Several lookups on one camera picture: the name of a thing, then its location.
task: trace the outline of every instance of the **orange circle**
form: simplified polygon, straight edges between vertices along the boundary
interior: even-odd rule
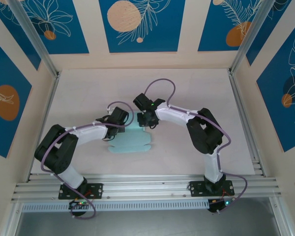
[[[230,47],[238,47],[241,45],[243,36],[247,34],[247,31],[251,25],[251,22],[241,23],[240,26],[232,28],[226,36],[226,44]]]
[[[282,97],[282,104],[284,107],[289,108],[292,104],[292,96],[288,93],[284,94]]]
[[[18,92],[10,85],[0,86],[0,117],[12,121],[19,113],[20,98]]]
[[[221,5],[224,2],[224,0],[213,0],[212,2],[214,5]]]
[[[56,39],[56,34],[50,30],[46,30],[44,32],[44,36],[49,39],[49,40],[55,40]]]
[[[118,32],[134,30],[141,23],[138,8],[127,0],[116,1],[107,11],[110,26]]]

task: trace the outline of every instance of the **cable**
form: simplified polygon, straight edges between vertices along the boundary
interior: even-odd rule
[[[91,124],[85,124],[85,125],[82,125],[82,126],[76,127],[75,130],[79,130],[79,129],[83,129],[83,128],[87,128],[87,127],[98,126],[98,125],[109,125],[109,126],[114,126],[114,127],[127,127],[127,126],[129,126],[129,125],[132,123],[133,119],[134,119],[134,111],[133,111],[133,109],[130,107],[130,105],[128,105],[127,103],[122,102],[122,101],[112,102],[111,104],[109,104],[109,105],[107,106],[107,109],[109,109],[110,106],[113,105],[113,104],[115,104],[115,103],[122,103],[122,104],[124,104],[124,105],[126,105],[126,106],[129,107],[129,109],[130,109],[130,111],[131,111],[131,113],[132,113],[132,119],[131,119],[131,121],[130,121],[128,124],[126,124],[126,125],[118,125],[118,124],[109,124],[109,123],[95,123],[95,124],[91,123]],[[73,192],[75,192],[78,196],[80,196],[81,198],[83,198],[83,199],[85,199],[85,200],[87,201],[87,203],[88,203],[88,204],[93,208],[93,210],[94,210],[92,216],[89,216],[89,217],[76,217],[76,216],[74,216],[73,213],[72,213],[72,211],[73,211],[74,208],[71,209],[70,214],[71,214],[72,217],[75,218],[75,219],[79,219],[79,220],[88,220],[88,219],[92,219],[92,218],[95,216],[95,214],[96,214],[96,209],[95,209],[94,204],[93,204],[93,203],[92,203],[87,197],[85,197],[83,194],[81,194],[81,193],[78,192],[76,189],[72,188],[69,184],[67,184],[67,183],[66,183],[62,178],[60,178],[58,175],[56,175],[56,174],[53,173],[52,171],[49,171],[49,170],[47,170],[47,169],[44,168],[45,160],[46,160],[46,158],[47,158],[49,152],[51,151],[51,149],[56,145],[56,143],[57,143],[61,138],[63,138],[65,135],[67,135],[68,133],[73,132],[73,131],[75,131],[75,130],[74,130],[74,129],[67,130],[67,131],[65,131],[63,134],[61,134],[59,137],[57,137],[57,138],[53,141],[53,143],[47,148],[47,150],[46,150],[46,152],[45,152],[45,154],[44,154],[44,156],[43,156],[43,159],[41,160],[41,163],[40,163],[40,169],[41,169],[42,171],[49,172],[49,173],[53,174],[53,175],[54,175],[57,179],[59,179],[59,180],[65,185],[65,186],[67,186],[69,189],[71,189]]]
[[[169,96],[169,98],[167,99],[167,102],[166,102],[166,104],[167,104],[167,106],[170,108],[170,109],[172,109],[172,110],[175,110],[175,111],[178,111],[178,112],[182,112],[182,113],[186,113],[186,114],[189,114],[189,115],[192,115],[192,116],[196,116],[196,117],[199,117],[199,118],[201,118],[201,119],[204,119],[205,121],[207,121],[208,123],[210,123],[211,125],[213,125],[215,128],[217,128],[222,134],[224,134],[225,135],[225,137],[228,139],[228,142],[226,143],[226,144],[224,144],[224,145],[222,145],[221,147],[219,147],[218,149],[217,149],[217,154],[216,154],[216,156],[217,156],[217,165],[218,165],[218,169],[219,169],[219,171],[222,173],[222,174],[225,174],[225,175],[227,175],[227,176],[233,176],[233,177],[238,177],[238,178],[241,178],[241,179],[243,179],[244,181],[245,181],[245,187],[244,187],[244,189],[243,189],[243,191],[237,196],[237,198],[235,198],[235,200],[233,201],[233,203],[235,203],[235,202],[237,202],[237,200],[239,200],[239,198],[241,198],[241,196],[244,194],[244,192],[246,191],[246,189],[247,189],[247,187],[248,187],[248,181],[246,180],[246,178],[245,177],[243,177],[243,176],[240,176],[240,175],[235,175],[235,174],[230,174],[230,173],[226,173],[226,172],[224,172],[224,171],[222,171],[222,168],[221,168],[221,162],[220,162],[220,151],[223,149],[223,148],[226,148],[227,146],[229,146],[230,144],[231,144],[231,142],[232,142],[232,140],[231,140],[231,137],[219,126],[219,125],[217,125],[216,123],[214,123],[213,121],[211,121],[211,120],[209,120],[208,118],[206,118],[206,117],[204,117],[204,116],[202,116],[202,115],[199,115],[199,114],[196,114],[196,113],[192,113],[192,112],[189,112],[188,113],[188,111],[185,111],[185,110],[182,110],[182,109],[179,109],[179,108],[177,108],[177,107],[173,107],[173,106],[171,106],[170,104],[169,104],[169,102],[170,102],[170,100],[171,100],[171,98],[173,97],[173,95],[174,95],[174,93],[175,93],[175,91],[176,91],[176,85],[174,84],[174,82],[172,81],[172,80],[170,80],[170,79],[166,79],[166,78],[161,78],[161,79],[157,79],[157,80],[154,80],[154,81],[152,81],[148,86],[147,86],[147,88],[146,88],[146,90],[145,90],[145,92],[144,92],[144,94],[146,94],[146,92],[148,91],[148,89],[149,89],[149,87],[152,85],[152,84],[154,84],[155,82],[158,82],[158,81],[162,81],[162,80],[164,80],[164,81],[168,81],[168,82],[170,82],[172,85],[173,85],[173,92],[172,92],[172,94]],[[225,209],[228,209],[229,208],[229,206],[231,206],[232,204],[229,204],[227,207],[225,207],[224,209],[222,209],[222,210],[220,210],[219,212],[222,212],[222,211],[224,211]]]
[[[225,195],[225,190],[223,189],[223,194],[222,194],[222,197],[220,200],[222,200],[224,198],[224,195]]]

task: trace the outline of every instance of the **perforated metal strip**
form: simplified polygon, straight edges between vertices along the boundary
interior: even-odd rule
[[[208,209],[208,200],[179,201],[105,201],[94,202],[97,211],[127,211],[127,210],[177,210],[177,209]],[[69,204],[61,203],[26,203],[22,212],[66,212]],[[89,206],[81,210],[92,211]]]

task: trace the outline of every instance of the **enclosure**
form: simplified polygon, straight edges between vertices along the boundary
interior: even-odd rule
[[[212,112],[230,190],[195,196],[206,155],[184,125],[141,127],[141,93]],[[114,101],[133,123],[71,161],[102,184],[81,221],[34,152]],[[295,0],[0,0],[0,235],[57,234],[295,236]]]

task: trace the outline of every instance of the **beige wall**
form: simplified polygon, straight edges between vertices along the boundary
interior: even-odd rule
[[[186,0],[177,52],[110,54],[98,1],[73,0],[89,54],[51,55],[72,68],[227,68],[237,51],[198,52],[211,0]]]
[[[1,20],[0,46],[32,85],[9,155],[7,158],[0,156],[1,228],[15,184],[25,180],[31,164],[53,78],[44,64],[35,70]]]
[[[295,27],[295,0],[249,67],[245,59],[235,73],[265,165],[279,187],[295,221],[295,147],[283,152],[256,80]]]

